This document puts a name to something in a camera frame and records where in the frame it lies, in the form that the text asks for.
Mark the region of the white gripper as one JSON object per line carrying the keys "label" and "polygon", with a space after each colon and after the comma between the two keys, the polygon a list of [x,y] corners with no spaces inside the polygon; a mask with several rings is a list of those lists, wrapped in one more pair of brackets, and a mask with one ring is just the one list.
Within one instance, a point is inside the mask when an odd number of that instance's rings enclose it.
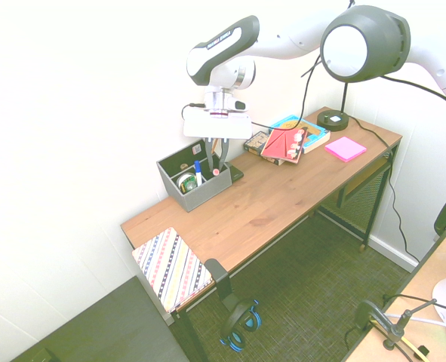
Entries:
{"label": "white gripper", "polygon": [[196,112],[186,116],[183,125],[186,137],[205,139],[208,167],[214,168],[214,139],[221,140],[221,153],[218,170],[222,170],[229,151],[228,139],[249,139],[252,136],[251,118],[246,114],[231,113],[227,117],[213,117],[206,112]]}

